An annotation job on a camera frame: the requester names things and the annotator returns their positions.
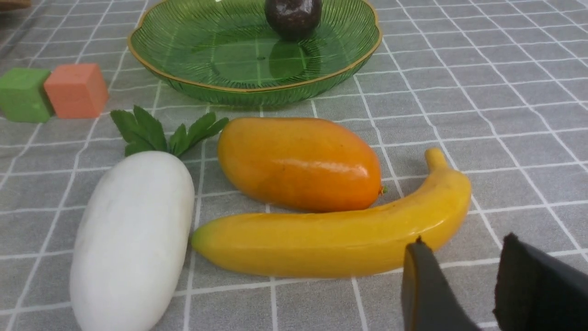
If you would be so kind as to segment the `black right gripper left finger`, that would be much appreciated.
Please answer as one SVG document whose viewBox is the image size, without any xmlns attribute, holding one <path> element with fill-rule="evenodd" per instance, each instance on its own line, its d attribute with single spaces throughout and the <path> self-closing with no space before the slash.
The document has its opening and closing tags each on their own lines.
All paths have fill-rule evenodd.
<svg viewBox="0 0 588 331">
<path fill-rule="evenodd" d="M 406 331 L 478 331 L 458 303 L 430 247 L 418 237 L 406 245 L 401 285 Z"/>
</svg>

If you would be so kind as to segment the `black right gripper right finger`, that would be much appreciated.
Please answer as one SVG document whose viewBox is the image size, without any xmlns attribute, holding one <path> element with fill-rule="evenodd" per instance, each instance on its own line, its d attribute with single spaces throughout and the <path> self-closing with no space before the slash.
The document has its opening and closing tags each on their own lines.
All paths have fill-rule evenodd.
<svg viewBox="0 0 588 331">
<path fill-rule="evenodd" d="M 493 313 L 503 331 L 585 331 L 587 274 L 509 233 L 503 239 Z"/>
</svg>

